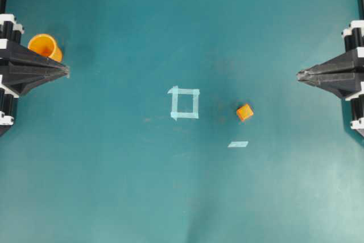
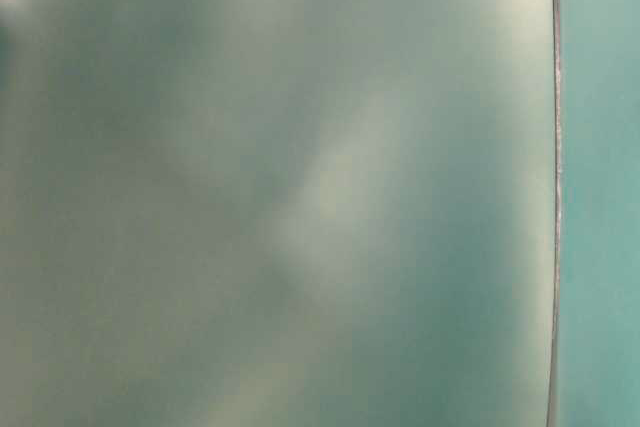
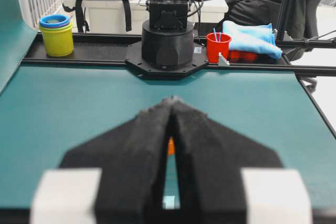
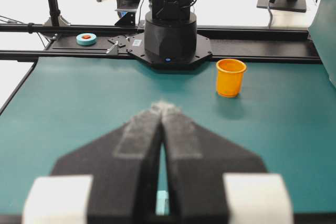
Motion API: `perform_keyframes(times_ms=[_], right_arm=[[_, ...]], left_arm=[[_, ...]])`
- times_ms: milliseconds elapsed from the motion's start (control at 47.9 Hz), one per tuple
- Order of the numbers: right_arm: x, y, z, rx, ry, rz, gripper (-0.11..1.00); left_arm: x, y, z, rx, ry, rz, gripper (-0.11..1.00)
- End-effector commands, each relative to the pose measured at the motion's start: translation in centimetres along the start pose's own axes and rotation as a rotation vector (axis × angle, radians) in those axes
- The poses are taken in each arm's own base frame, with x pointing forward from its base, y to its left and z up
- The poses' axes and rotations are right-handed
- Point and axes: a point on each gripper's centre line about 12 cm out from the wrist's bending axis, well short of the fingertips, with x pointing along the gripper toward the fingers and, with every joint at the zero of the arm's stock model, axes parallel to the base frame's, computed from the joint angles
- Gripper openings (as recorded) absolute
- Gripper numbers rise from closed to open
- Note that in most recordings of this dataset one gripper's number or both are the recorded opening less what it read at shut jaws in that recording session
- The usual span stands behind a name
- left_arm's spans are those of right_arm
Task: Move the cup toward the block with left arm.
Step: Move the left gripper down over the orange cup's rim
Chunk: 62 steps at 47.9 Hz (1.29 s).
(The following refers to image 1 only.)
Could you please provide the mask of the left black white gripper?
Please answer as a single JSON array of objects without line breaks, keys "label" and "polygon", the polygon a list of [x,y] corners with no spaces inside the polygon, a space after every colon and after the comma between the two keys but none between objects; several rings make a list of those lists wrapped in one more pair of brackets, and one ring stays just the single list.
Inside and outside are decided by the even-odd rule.
[{"label": "left black white gripper", "polygon": [[[49,57],[45,57],[21,46],[24,28],[16,22],[14,14],[1,14],[1,137],[14,126],[16,121],[19,96],[24,96],[32,89],[68,76],[69,68]],[[10,74],[11,62],[38,67],[56,68],[62,72],[50,75]]]}]

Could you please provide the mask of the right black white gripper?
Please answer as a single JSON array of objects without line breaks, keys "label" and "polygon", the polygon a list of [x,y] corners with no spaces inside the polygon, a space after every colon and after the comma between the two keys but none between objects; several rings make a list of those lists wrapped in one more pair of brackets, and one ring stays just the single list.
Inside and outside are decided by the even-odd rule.
[{"label": "right black white gripper", "polygon": [[363,20],[342,31],[345,53],[299,71],[299,82],[333,93],[350,102],[350,128],[363,137]]}]

